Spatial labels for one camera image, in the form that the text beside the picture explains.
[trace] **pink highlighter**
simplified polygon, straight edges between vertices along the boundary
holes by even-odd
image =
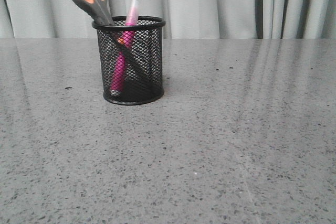
[[[139,16],[139,2],[137,0],[132,0],[131,7],[127,14],[125,26],[135,26],[138,22],[138,16]],[[125,45],[127,48],[131,48],[134,35],[135,31],[124,31],[122,33],[122,38],[119,38],[118,42]],[[119,52],[117,61],[115,63],[112,83],[110,87],[111,96],[113,97],[119,96],[123,90],[126,68],[127,65],[125,57],[122,54],[122,52]]]

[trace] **mesh cup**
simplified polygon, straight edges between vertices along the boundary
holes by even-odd
[[[140,16],[136,26],[114,17],[115,26],[92,23],[97,30],[103,97],[121,105],[145,104],[163,95],[162,27],[157,17]]]

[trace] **black mesh pen holder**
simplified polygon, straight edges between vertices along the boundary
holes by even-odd
[[[140,16],[136,26],[126,17],[114,17],[115,26],[97,30],[103,97],[121,105],[139,105],[159,99],[162,87],[162,27],[157,17]]]

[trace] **table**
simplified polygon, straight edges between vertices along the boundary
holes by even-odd
[[[109,103],[95,39],[0,40],[0,223],[336,223],[336,41],[163,40]]]

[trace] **curtain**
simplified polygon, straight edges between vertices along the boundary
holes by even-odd
[[[163,17],[164,38],[336,38],[336,0],[138,0]],[[124,16],[131,0],[109,0]],[[71,0],[0,0],[0,37],[96,38]]]

